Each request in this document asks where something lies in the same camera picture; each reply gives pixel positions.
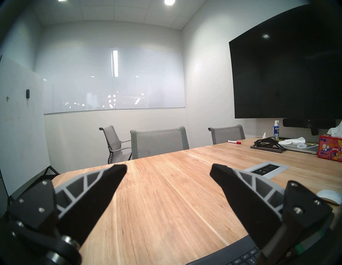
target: computer mouse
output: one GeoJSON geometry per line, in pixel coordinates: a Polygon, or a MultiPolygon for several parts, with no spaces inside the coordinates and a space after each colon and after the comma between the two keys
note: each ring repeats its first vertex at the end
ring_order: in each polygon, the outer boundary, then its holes
{"type": "Polygon", "coordinates": [[[342,203],[342,195],[333,190],[323,189],[317,192],[316,195],[327,202],[331,202],[337,205],[340,205],[342,203]]]}

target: chair armrest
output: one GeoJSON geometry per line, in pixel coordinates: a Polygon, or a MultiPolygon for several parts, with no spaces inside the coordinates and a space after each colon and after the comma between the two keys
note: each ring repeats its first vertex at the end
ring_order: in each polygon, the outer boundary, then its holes
{"type": "Polygon", "coordinates": [[[121,151],[121,150],[124,150],[124,149],[132,149],[131,147],[124,147],[124,148],[120,148],[120,149],[116,149],[116,150],[112,150],[111,148],[109,148],[109,150],[111,151],[111,152],[118,152],[118,151],[121,151]]]}

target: keyboard key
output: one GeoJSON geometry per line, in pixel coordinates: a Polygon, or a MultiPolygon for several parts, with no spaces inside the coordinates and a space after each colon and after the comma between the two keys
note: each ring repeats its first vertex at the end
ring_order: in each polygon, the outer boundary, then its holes
{"type": "Polygon", "coordinates": [[[248,254],[248,253],[246,253],[245,255],[242,255],[241,256],[241,259],[243,260],[243,261],[245,261],[246,259],[248,259],[250,257],[250,255],[248,254]]]}
{"type": "Polygon", "coordinates": [[[249,264],[249,265],[257,265],[257,259],[255,257],[250,257],[248,260],[246,260],[246,262],[249,264]]]}
{"type": "Polygon", "coordinates": [[[251,251],[248,252],[249,255],[253,256],[257,253],[258,251],[256,249],[252,249],[251,251]]]}
{"type": "Polygon", "coordinates": [[[241,260],[240,258],[238,258],[238,259],[232,261],[232,263],[233,263],[234,265],[238,265],[238,264],[242,263],[242,260],[241,260]]]}

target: wood grain tabletop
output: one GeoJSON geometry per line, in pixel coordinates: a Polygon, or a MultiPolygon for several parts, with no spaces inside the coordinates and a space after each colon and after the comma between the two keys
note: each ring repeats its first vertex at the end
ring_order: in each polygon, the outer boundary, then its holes
{"type": "MultiPolygon", "coordinates": [[[[271,180],[295,180],[317,193],[342,193],[342,163],[313,154],[251,149],[258,138],[130,160],[127,174],[80,249],[82,264],[186,264],[247,235],[220,186],[213,163],[246,169],[273,161],[290,166],[271,180]]],[[[54,186],[95,168],[63,173],[54,186]]],[[[335,214],[340,207],[333,206],[335,214]]]]}

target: gray mesh chair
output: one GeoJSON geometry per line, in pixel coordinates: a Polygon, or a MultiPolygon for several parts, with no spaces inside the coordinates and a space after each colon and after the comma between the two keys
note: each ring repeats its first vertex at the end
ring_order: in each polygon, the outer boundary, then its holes
{"type": "Polygon", "coordinates": [[[238,141],[245,139],[244,129],[241,125],[226,128],[211,128],[208,130],[211,132],[213,138],[213,144],[226,143],[230,141],[238,141]]]}
{"type": "Polygon", "coordinates": [[[131,140],[133,159],[189,149],[184,126],[156,131],[131,130],[131,140]]]}
{"type": "Polygon", "coordinates": [[[128,148],[131,149],[130,147],[121,148],[122,143],[129,142],[130,140],[120,141],[112,125],[106,128],[100,127],[99,130],[104,132],[106,140],[107,140],[108,150],[109,150],[108,164],[127,161],[131,159],[132,152],[129,152],[124,155],[121,152],[124,149],[128,149],[128,148]]]}

